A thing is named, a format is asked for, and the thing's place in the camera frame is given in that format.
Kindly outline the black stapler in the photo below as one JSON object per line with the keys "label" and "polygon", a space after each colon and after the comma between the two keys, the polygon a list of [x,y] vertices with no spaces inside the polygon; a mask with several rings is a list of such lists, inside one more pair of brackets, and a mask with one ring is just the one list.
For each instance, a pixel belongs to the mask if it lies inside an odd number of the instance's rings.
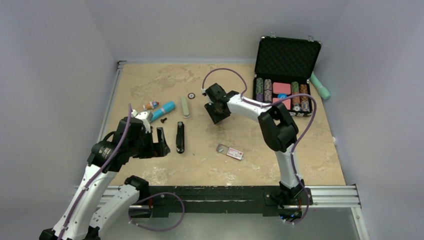
{"label": "black stapler", "polygon": [[178,154],[183,154],[185,152],[185,125],[183,121],[177,123],[177,133],[176,133],[176,151]]}

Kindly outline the beige green stapler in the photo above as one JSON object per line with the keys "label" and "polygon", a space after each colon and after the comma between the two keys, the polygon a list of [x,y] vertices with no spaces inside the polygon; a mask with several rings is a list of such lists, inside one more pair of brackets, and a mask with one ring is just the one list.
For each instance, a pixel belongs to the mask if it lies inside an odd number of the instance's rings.
{"label": "beige green stapler", "polygon": [[189,118],[190,117],[190,109],[189,109],[187,97],[182,96],[180,100],[181,100],[182,114],[183,114],[184,118]]}

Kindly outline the red white staple box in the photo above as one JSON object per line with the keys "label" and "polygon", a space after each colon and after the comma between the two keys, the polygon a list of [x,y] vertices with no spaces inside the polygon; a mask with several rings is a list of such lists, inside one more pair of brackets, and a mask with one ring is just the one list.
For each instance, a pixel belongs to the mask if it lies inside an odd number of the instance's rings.
{"label": "red white staple box", "polygon": [[242,151],[239,151],[235,148],[226,146],[224,144],[218,144],[216,147],[216,152],[223,154],[227,157],[236,159],[238,161],[241,161],[243,159],[244,153]]}

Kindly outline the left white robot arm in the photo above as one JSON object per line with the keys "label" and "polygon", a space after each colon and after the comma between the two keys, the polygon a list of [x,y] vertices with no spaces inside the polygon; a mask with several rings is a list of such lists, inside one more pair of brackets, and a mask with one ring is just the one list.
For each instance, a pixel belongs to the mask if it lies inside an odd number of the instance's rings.
{"label": "left white robot arm", "polygon": [[130,204],[142,205],[149,199],[149,183],[135,175],[128,177],[111,200],[98,208],[103,194],[131,158],[150,159],[170,153],[164,129],[153,127],[140,116],[122,118],[115,131],[94,144],[79,187],[61,219],[41,232],[41,240],[99,240],[106,228]]}

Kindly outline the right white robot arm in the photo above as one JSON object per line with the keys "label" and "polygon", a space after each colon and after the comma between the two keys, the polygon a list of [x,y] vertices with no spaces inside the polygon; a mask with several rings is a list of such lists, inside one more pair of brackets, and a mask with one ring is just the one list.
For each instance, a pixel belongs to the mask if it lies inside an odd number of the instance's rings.
{"label": "right white robot arm", "polygon": [[265,106],[237,91],[226,92],[217,83],[203,89],[202,95],[208,97],[204,107],[214,124],[231,114],[247,117],[259,124],[264,142],[276,155],[282,200],[288,204],[298,200],[305,187],[295,151],[299,128],[285,105]]}

